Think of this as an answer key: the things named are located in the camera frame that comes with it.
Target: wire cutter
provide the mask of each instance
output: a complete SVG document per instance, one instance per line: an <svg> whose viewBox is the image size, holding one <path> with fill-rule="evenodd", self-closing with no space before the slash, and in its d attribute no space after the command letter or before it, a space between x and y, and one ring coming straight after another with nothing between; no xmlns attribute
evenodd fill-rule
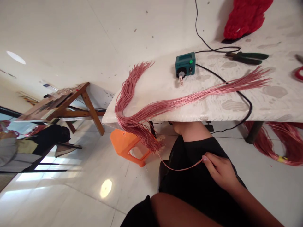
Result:
<svg viewBox="0 0 303 227"><path fill-rule="evenodd" d="M265 60L269 57L266 54L260 53L226 53L225 56L232 57L234 61L242 62L249 65L260 65L262 63L261 60Z"/></svg>

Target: white table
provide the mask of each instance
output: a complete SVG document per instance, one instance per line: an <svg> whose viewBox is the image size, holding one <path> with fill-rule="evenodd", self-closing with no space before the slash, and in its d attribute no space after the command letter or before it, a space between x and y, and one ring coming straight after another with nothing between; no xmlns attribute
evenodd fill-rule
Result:
<svg viewBox="0 0 303 227"><path fill-rule="evenodd" d="M271 31L262 30L232 44L242 47L242 52L269 54L263 61L264 69L271 69L267 76L272 80L269 86L244 90L242 93L252 102L253 111L248 120L303 122L303 81L293 76L293 71L301 67L294 55L303 55L303 31L300 23L291 27ZM213 42L213 48L230 46ZM185 49L176 53L154 59L155 64L146 70L135 88L135 94L124 110L125 116L132 116L144 106L159 100L183 97L197 91L205 90L221 81L213 74L196 66L194 75L186 76L184 85L179 86L175 75L176 56L206 49L200 47ZM196 54L196 63L219 74L226 81L246 75L256 66L246 65L224 56L224 53L206 52ZM114 113L115 102L120 91L116 93L102 119L102 123L119 128ZM174 111L152 118L152 121L232 121L242 120L248 105L237 93L208 96L203 100L185 105Z"/></svg>

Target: orange stool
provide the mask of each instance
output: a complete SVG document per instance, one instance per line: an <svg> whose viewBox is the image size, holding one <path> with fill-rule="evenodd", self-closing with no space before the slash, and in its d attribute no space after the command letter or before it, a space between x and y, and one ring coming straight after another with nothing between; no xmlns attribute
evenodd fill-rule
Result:
<svg viewBox="0 0 303 227"><path fill-rule="evenodd" d="M115 129L110 134L110 140L119 156L137 163L140 167L145 166L145 160L151 153L149 150L143 155L141 159L137 159L130 154L130 150L140 141L136 135Z"/></svg>

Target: control box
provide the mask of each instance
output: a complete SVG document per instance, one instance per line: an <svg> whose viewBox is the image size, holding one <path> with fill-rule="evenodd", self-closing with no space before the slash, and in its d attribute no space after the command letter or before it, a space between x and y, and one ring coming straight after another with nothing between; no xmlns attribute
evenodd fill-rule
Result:
<svg viewBox="0 0 303 227"><path fill-rule="evenodd" d="M195 74L196 56L195 52L184 54L176 57L176 76L179 78L179 73L184 72L184 76Z"/></svg>

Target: yellow tag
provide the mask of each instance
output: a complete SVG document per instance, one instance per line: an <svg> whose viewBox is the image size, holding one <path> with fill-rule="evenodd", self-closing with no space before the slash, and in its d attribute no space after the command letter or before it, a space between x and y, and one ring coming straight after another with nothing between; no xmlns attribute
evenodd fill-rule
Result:
<svg viewBox="0 0 303 227"><path fill-rule="evenodd" d="M279 158L278 158L278 160L277 160L277 161L278 161L278 162L282 162L282 163L283 163L285 159L287 160L288 158L283 157L283 156L279 156Z"/></svg>

